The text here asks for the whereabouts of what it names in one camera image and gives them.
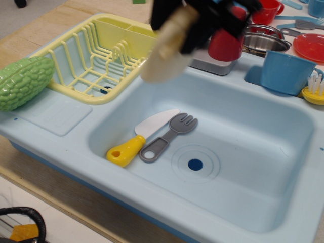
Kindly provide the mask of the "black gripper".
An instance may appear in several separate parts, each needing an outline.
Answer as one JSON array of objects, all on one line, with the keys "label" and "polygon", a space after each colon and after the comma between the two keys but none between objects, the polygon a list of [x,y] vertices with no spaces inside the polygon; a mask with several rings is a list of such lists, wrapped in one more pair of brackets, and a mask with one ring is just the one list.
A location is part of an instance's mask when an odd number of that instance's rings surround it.
[{"label": "black gripper", "polygon": [[[198,13],[185,12],[180,17],[184,41],[179,51],[183,55],[189,55],[200,48],[219,29],[224,29],[233,37],[239,38],[248,25],[249,17],[262,9],[260,1],[154,0],[150,21],[152,30],[159,30],[170,15],[186,3],[194,7]],[[237,17],[233,13],[235,4],[243,6],[248,15],[243,19]]]}]

